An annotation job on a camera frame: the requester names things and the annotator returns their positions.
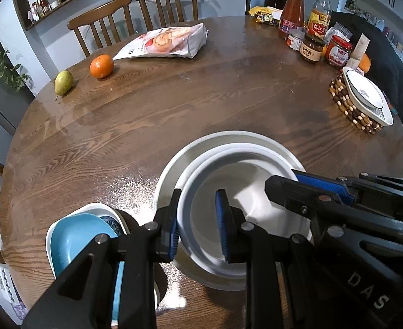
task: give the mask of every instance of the blue gripper pad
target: blue gripper pad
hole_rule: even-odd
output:
[[[345,205],[352,206],[352,204],[354,203],[355,197],[349,194],[348,188],[344,184],[339,184],[329,180],[327,181],[309,174],[304,174],[302,172],[294,172],[294,174],[296,174],[297,180],[301,183],[325,189],[329,192],[337,193],[340,196],[341,201]]]

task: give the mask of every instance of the red sauce bottle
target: red sauce bottle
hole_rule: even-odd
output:
[[[288,38],[291,29],[302,30],[304,26],[304,0],[286,0],[279,21],[279,36]]]

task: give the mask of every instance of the light blue bowl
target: light blue bowl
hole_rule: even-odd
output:
[[[55,276],[58,277],[98,234],[107,234],[111,238],[117,237],[109,224],[93,214],[82,213],[61,219],[51,237],[51,258]],[[124,263],[120,262],[113,298],[112,320],[118,320],[123,269]]]

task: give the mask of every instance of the white snack bag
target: white snack bag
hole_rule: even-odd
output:
[[[134,57],[193,58],[206,44],[204,24],[192,27],[166,27],[149,31],[122,47],[114,60]]]

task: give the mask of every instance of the wooden table surface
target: wooden table surface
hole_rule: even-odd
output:
[[[335,178],[359,172],[403,177],[403,126],[375,135],[341,115],[328,85],[336,70],[311,64],[277,29],[244,16],[210,18],[194,59],[116,61],[106,80],[89,73],[90,56],[70,68],[77,86],[55,101],[49,83],[14,135],[3,174],[3,255],[27,306],[53,277],[45,251],[49,226],[87,203],[122,209],[144,224],[165,165],[198,137],[257,132],[280,142],[308,172]],[[98,54],[114,56],[126,42]],[[206,288],[164,266],[168,291],[160,328],[241,328],[244,293]]]

